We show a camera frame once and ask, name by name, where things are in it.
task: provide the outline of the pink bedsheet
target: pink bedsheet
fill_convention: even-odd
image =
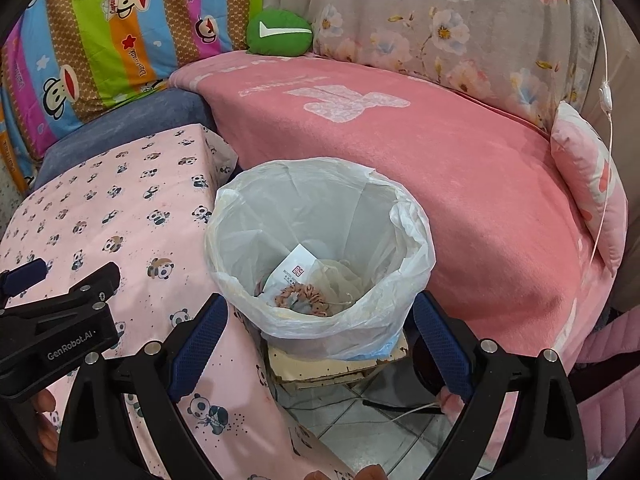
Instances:
[[[231,52],[170,84],[207,99],[243,168],[336,156],[404,184],[430,218],[428,288],[448,313],[508,351],[553,347],[574,364],[613,278],[598,254],[587,268],[593,239],[539,131],[429,82],[320,58]]]

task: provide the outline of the trash bin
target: trash bin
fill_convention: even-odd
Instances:
[[[331,317],[269,306],[258,288],[298,245],[365,283]],[[276,160],[218,190],[206,233],[220,292],[272,345],[306,359],[390,351],[435,264],[429,220],[415,198],[371,168],[338,158]]]

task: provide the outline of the metal screw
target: metal screw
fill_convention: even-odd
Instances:
[[[547,348],[544,352],[542,352],[542,355],[550,363],[555,363],[556,361],[558,361],[558,354],[556,353],[555,350],[552,350],[551,348]]]
[[[162,346],[158,341],[152,341],[151,343],[147,343],[145,345],[145,354],[147,355],[156,355]]]
[[[84,362],[87,363],[88,365],[92,365],[96,363],[99,358],[100,358],[100,354],[98,354],[98,352],[89,352],[85,356]]]
[[[493,354],[498,349],[498,344],[492,339],[483,339],[480,343],[480,348],[488,354]]]

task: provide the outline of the cardboard box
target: cardboard box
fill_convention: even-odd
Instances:
[[[282,350],[268,346],[269,363],[273,379],[293,394],[302,388],[314,388],[329,384],[356,383],[377,374],[387,364],[407,357],[409,347],[400,334],[398,344],[385,359],[367,361],[305,361],[295,359]]]

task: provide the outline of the green plush toy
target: green plush toy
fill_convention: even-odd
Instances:
[[[264,56],[302,56],[313,41],[311,26],[293,12],[265,9],[246,28],[249,53]]]

